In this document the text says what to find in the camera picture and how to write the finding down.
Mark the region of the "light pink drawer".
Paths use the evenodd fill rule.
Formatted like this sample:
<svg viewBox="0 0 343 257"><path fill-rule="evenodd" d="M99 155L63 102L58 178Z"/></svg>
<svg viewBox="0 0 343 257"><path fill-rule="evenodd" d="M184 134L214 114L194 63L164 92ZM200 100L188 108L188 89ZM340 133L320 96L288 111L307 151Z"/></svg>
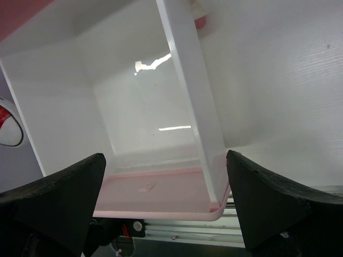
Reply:
<svg viewBox="0 0 343 257"><path fill-rule="evenodd" d="M196 23L211 1L53 1L1 41L42 173L94 153L94 216L215 221L230 186Z"/></svg>

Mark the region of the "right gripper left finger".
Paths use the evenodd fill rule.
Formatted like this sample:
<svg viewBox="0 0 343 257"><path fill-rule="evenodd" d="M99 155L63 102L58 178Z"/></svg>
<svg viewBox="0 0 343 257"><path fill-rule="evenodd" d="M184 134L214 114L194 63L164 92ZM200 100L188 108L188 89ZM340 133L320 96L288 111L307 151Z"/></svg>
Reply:
<svg viewBox="0 0 343 257"><path fill-rule="evenodd" d="M81 256L106 159L93 154L1 193L1 256Z"/></svg>

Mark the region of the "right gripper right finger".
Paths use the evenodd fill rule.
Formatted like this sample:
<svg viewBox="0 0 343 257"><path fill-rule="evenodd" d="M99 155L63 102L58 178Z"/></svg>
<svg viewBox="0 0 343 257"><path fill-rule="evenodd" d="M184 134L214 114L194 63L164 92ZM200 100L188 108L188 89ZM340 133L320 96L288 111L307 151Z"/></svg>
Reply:
<svg viewBox="0 0 343 257"><path fill-rule="evenodd" d="M342 197L307 187L229 150L227 171L252 256L342 256Z"/></svg>

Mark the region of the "red sneaker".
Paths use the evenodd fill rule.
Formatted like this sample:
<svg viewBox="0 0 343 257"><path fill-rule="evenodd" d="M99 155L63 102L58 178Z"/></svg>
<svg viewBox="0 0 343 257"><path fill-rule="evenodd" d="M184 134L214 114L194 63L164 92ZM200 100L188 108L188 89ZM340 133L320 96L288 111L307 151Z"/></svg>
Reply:
<svg viewBox="0 0 343 257"><path fill-rule="evenodd" d="M16 106L1 97L1 145L19 147L25 141L25 130Z"/></svg>

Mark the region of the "aluminium mounting rail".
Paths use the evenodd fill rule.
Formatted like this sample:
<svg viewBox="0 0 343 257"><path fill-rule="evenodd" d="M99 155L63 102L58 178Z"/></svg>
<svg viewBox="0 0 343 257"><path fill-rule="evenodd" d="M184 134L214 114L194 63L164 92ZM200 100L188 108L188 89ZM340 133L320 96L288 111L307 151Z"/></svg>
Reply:
<svg viewBox="0 0 343 257"><path fill-rule="evenodd" d="M233 195L216 221L145 220L145 239L245 248Z"/></svg>

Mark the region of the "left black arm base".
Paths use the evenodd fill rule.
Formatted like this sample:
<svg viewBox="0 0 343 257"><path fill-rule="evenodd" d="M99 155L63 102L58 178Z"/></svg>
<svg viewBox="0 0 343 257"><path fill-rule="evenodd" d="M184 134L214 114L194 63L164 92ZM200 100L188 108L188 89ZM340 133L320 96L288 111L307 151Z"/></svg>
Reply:
<svg viewBox="0 0 343 257"><path fill-rule="evenodd" d="M83 248L84 256L92 256L100 246L108 246L120 236L132 240L145 237L146 223L138 219L92 218Z"/></svg>

